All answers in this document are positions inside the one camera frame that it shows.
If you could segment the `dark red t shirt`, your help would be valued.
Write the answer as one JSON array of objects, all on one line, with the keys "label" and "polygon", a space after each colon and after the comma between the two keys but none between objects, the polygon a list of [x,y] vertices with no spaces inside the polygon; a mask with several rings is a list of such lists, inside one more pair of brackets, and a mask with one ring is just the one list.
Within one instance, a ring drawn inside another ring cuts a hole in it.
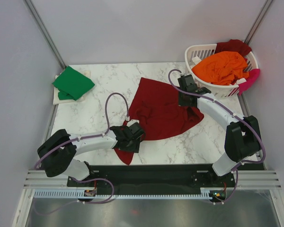
[{"label": "dark red t shirt", "polygon": [[140,79],[129,116],[131,120],[138,120],[146,132],[139,152],[148,141],[181,135],[204,119],[196,107],[178,105],[178,91],[170,84],[147,78]]}]

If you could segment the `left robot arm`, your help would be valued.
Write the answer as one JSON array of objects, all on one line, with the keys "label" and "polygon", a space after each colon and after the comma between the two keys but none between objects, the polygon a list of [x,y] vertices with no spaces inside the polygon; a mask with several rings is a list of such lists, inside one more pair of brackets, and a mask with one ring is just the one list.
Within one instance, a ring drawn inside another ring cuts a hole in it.
[{"label": "left robot arm", "polygon": [[138,122],[129,126],[111,126],[104,133],[71,135],[65,129],[60,129],[37,149],[37,164],[41,165],[47,177],[68,175],[89,186],[94,182],[94,174],[87,162],[74,158],[76,155],[99,149],[138,153],[145,137],[146,132]]}]

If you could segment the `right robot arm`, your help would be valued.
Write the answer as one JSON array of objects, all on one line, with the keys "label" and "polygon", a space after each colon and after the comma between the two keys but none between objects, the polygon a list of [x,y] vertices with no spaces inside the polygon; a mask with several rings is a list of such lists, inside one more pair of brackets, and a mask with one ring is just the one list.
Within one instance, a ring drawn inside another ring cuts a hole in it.
[{"label": "right robot arm", "polygon": [[177,80],[181,90],[178,93],[178,104],[196,107],[214,119],[226,132],[225,153],[213,163],[213,171],[207,174],[208,183],[218,186],[224,181],[224,175],[262,149],[258,121],[252,115],[246,117],[231,111],[216,100],[209,89],[198,87],[191,74],[181,75]]}]

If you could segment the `white laundry basket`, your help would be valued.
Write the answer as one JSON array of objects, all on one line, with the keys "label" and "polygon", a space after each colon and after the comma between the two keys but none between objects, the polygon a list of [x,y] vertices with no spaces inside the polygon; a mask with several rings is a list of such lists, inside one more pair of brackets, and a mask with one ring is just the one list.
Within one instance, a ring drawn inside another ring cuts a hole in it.
[{"label": "white laundry basket", "polygon": [[[216,46],[217,44],[203,44],[203,45],[192,45],[188,47],[185,51],[186,71],[187,73],[192,74],[195,83],[199,87],[208,88],[216,98],[228,98],[230,96],[238,95],[239,94],[238,84],[244,82],[245,81],[244,78],[237,80],[236,83],[233,85],[219,86],[204,82],[192,72],[192,68],[195,65],[197,65],[200,61],[213,54],[216,54],[215,53]],[[255,59],[255,56],[252,53],[252,51],[244,58],[248,64],[248,66],[244,69],[245,72],[249,72],[252,69],[259,69],[257,60]]]}]

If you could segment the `orange t shirt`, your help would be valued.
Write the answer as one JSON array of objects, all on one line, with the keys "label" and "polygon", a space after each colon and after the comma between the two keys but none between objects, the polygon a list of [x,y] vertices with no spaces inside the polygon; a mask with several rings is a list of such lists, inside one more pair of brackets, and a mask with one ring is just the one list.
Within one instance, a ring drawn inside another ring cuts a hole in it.
[{"label": "orange t shirt", "polygon": [[201,80],[219,86],[229,86],[239,79],[248,79],[248,66],[238,52],[223,51],[213,54],[192,68],[192,72]]}]

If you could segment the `dark red shirt in basket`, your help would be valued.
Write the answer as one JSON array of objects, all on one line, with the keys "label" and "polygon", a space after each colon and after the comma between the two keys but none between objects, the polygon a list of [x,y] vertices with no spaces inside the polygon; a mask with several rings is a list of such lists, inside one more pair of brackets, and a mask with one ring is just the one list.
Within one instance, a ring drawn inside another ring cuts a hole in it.
[{"label": "dark red shirt in basket", "polygon": [[242,42],[241,40],[230,39],[227,42],[217,43],[215,53],[220,53],[224,51],[238,52],[242,57],[245,57],[252,51],[252,49],[251,47],[249,47],[246,43]]}]

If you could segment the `pink garment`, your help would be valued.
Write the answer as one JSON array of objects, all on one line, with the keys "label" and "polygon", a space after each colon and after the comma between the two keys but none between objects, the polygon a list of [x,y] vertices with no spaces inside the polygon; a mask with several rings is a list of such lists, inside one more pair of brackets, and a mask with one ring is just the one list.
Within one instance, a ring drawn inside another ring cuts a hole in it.
[{"label": "pink garment", "polygon": [[251,86],[256,82],[258,77],[260,76],[261,70],[260,69],[252,69],[249,71],[249,77],[245,79],[244,82],[239,83],[239,96],[243,94],[244,91],[251,88]]}]

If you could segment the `folded green t shirt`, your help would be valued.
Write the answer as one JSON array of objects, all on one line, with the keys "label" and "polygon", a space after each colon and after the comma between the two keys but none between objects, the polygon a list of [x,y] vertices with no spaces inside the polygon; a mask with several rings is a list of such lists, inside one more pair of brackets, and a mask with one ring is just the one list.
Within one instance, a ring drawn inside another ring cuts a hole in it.
[{"label": "folded green t shirt", "polygon": [[89,92],[95,84],[90,78],[68,66],[55,79],[53,86],[58,89],[59,100],[77,101]]}]

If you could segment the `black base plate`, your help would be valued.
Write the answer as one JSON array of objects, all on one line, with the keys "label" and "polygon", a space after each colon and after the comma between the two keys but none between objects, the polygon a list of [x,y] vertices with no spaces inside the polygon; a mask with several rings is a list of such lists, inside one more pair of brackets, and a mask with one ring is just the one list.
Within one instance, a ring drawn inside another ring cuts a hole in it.
[{"label": "black base plate", "polygon": [[218,177],[211,164],[139,166],[90,166],[91,175],[82,183],[69,178],[68,187],[95,186],[101,194],[184,194],[201,188],[231,188],[231,173]]}]

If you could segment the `right aluminium frame post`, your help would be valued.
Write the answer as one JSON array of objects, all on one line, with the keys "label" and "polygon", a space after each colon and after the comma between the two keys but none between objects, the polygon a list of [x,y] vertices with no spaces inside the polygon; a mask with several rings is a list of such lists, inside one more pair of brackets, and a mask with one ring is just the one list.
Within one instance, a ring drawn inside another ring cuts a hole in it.
[{"label": "right aluminium frame post", "polygon": [[252,27],[250,28],[246,38],[244,39],[244,43],[249,45],[255,36],[257,30],[260,28],[262,22],[264,21],[267,13],[269,12],[270,8],[272,7],[274,0],[266,0],[264,5],[262,6],[260,12],[258,13]]}]

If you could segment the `aluminium frame post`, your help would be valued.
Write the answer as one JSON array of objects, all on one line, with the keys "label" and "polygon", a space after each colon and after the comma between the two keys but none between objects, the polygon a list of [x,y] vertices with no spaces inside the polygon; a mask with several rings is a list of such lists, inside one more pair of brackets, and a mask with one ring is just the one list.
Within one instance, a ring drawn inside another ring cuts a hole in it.
[{"label": "aluminium frame post", "polygon": [[55,45],[50,33],[48,32],[48,29],[46,28],[36,6],[34,5],[32,0],[23,0],[25,6],[28,8],[29,12],[31,13],[35,23],[37,24],[41,34],[43,35],[46,43],[48,44],[51,52],[53,53],[55,59],[57,60],[58,64],[62,69],[65,69],[67,67],[67,64],[63,60],[57,46]]},{"label": "aluminium frame post", "polygon": [[266,0],[264,5],[262,6],[260,12],[258,13],[252,27],[250,28],[246,38],[244,39],[244,43],[249,45],[255,36],[257,30],[260,28],[262,22],[264,21],[267,13],[269,12],[270,8],[272,7],[274,0]]}]

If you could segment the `aluminium front rail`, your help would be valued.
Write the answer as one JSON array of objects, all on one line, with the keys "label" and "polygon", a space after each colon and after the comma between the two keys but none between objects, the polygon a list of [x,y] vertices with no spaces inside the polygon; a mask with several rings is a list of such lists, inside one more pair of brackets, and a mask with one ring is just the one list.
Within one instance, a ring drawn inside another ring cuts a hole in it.
[{"label": "aluminium front rail", "polygon": [[[276,172],[271,170],[239,170],[238,176],[239,189],[281,189],[281,184]],[[67,180],[68,177],[65,175],[49,178],[43,170],[29,170],[24,182],[24,189],[65,189]]]}]

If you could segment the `left aluminium frame post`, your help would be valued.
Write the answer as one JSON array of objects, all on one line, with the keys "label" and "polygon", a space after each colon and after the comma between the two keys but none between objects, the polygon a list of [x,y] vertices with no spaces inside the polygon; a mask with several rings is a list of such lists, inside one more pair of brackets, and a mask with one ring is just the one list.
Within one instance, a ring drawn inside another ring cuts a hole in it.
[{"label": "left aluminium frame post", "polygon": [[48,29],[46,28],[36,6],[34,5],[32,0],[23,0],[25,6],[28,8],[29,12],[31,13],[35,23],[37,24],[41,34],[43,35],[46,43],[48,44],[51,52],[53,53],[55,59],[57,60],[58,64],[62,69],[65,69],[67,67],[67,64],[63,60],[57,46],[55,45],[50,33],[48,32]]}]

